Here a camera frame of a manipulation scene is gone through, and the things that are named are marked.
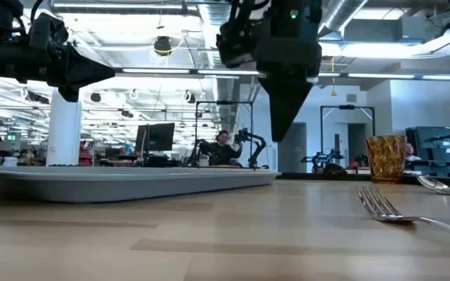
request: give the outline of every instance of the desk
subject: desk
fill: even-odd
[[[277,180],[102,205],[0,198],[0,280],[450,281],[450,235],[372,220],[355,193],[367,184]],[[404,214],[450,223],[448,196],[382,191]]]

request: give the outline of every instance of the doorway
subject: doorway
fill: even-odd
[[[348,124],[348,164],[366,153],[366,124]]]
[[[279,172],[306,173],[306,123],[293,123],[279,143]]]

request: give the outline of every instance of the gray tray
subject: gray tray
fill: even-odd
[[[1,167],[0,192],[39,201],[110,202],[270,184],[250,169]]]

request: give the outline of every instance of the black metal frame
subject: black metal frame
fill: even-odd
[[[198,138],[197,138],[197,129],[198,129],[198,110],[199,110],[199,105],[200,104],[212,104],[212,105],[249,105],[249,107],[251,108],[251,119],[250,119],[250,123],[251,123],[251,134],[253,134],[253,102],[252,101],[196,101],[195,102],[195,142],[194,144],[197,143]],[[253,153],[253,142],[250,141],[249,143],[249,158],[251,159],[252,157],[252,153]]]
[[[375,112],[373,106],[354,106],[354,105],[321,105],[320,106],[320,151],[324,153],[324,120],[323,114],[325,108],[338,108],[340,110],[356,110],[356,109],[369,109],[372,113],[373,118],[373,136],[376,135],[376,121],[375,121]]]

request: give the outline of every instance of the white pillar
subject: white pillar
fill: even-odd
[[[46,165],[77,165],[81,136],[81,103],[68,102],[55,88],[48,133]]]

